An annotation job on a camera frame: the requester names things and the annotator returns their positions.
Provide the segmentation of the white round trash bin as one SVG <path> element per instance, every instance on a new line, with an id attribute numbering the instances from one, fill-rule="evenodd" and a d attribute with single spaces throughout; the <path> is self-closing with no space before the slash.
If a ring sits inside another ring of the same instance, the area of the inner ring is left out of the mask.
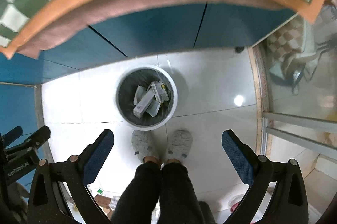
<path id="1" fill-rule="evenodd" d="M 172 77 L 157 66 L 133 67 L 118 81 L 115 104 L 130 127 L 151 131 L 173 116 L 178 104 L 177 87 Z"/>

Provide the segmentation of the green white small box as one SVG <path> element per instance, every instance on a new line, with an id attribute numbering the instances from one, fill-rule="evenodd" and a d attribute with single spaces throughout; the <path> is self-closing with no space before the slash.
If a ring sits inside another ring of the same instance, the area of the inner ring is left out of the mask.
<path id="1" fill-rule="evenodd" d="M 169 96 L 166 91 L 166 86 L 162 82 L 152 82 L 152 91 L 154 92 L 155 100 L 158 103 L 168 102 Z"/>

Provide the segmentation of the right grey slipper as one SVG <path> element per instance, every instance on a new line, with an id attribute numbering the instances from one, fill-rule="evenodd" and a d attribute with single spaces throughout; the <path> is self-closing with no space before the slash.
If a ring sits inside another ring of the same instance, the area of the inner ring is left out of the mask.
<path id="1" fill-rule="evenodd" d="M 184 162 L 187 159 L 193 144 L 193 137 L 189 131 L 177 130 L 168 141 L 168 146 L 164 154 L 164 163 L 175 160 Z"/>

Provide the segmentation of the left grey slipper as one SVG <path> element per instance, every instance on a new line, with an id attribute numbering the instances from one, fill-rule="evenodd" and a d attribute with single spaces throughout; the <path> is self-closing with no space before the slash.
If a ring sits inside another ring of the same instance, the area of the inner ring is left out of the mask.
<path id="1" fill-rule="evenodd" d="M 157 162 L 160 161 L 160 156 L 156 150 L 155 142 L 150 131 L 135 130 L 131 137 L 132 147 L 134 148 L 134 155 L 145 163 L 145 158 L 152 157 Z"/>

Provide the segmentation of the white printed sachet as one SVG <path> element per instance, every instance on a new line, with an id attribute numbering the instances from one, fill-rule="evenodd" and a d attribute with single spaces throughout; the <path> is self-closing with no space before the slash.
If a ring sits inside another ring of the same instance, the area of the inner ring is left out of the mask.
<path id="1" fill-rule="evenodd" d="M 153 100 L 151 102 L 151 104 L 148 106 L 146 112 L 151 116 L 151 117 L 155 117 L 160 109 L 161 104 L 159 102 L 157 102 L 156 100 Z"/>

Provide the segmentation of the person's black trouser legs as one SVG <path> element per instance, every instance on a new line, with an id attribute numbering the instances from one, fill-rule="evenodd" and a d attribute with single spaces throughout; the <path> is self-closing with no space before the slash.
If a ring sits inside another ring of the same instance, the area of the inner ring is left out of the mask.
<path id="1" fill-rule="evenodd" d="M 120 196 L 112 223 L 151 223 L 160 204 L 158 223 L 205 223 L 187 168 L 172 162 L 160 168 L 155 162 L 138 166 L 133 180 Z"/>

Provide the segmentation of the grey slipper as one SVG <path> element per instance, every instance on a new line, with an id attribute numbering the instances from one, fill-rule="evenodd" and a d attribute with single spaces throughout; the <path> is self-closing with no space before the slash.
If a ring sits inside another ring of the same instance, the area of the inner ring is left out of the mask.
<path id="1" fill-rule="evenodd" d="M 187 159 L 193 144 L 193 137 L 189 131 L 177 130 L 168 141 L 168 146 L 164 154 L 164 163 L 175 160 L 184 162 Z"/>
<path id="2" fill-rule="evenodd" d="M 156 150 L 155 142 L 150 131 L 135 130 L 131 137 L 132 147 L 134 148 L 134 155 L 145 163 L 145 158 L 152 157 L 157 162 L 160 161 L 160 156 Z"/>

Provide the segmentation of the long white pink box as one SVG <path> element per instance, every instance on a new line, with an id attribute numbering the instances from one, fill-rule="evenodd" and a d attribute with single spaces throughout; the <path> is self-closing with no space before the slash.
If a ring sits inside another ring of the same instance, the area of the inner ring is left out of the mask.
<path id="1" fill-rule="evenodd" d="M 149 89 L 144 97 L 141 99 L 141 101 L 134 107 L 133 114 L 137 118 L 141 118 L 153 100 L 154 92 L 152 91 L 152 89 Z"/>

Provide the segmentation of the white paper sachet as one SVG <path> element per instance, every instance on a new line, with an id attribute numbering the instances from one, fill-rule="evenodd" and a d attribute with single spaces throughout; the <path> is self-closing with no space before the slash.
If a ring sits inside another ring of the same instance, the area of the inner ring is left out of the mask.
<path id="1" fill-rule="evenodd" d="M 135 92 L 134 100 L 133 100 L 133 103 L 135 106 L 141 101 L 141 99 L 144 97 L 146 92 L 147 92 L 146 88 L 142 86 L 138 86 L 136 88 L 136 92 Z"/>

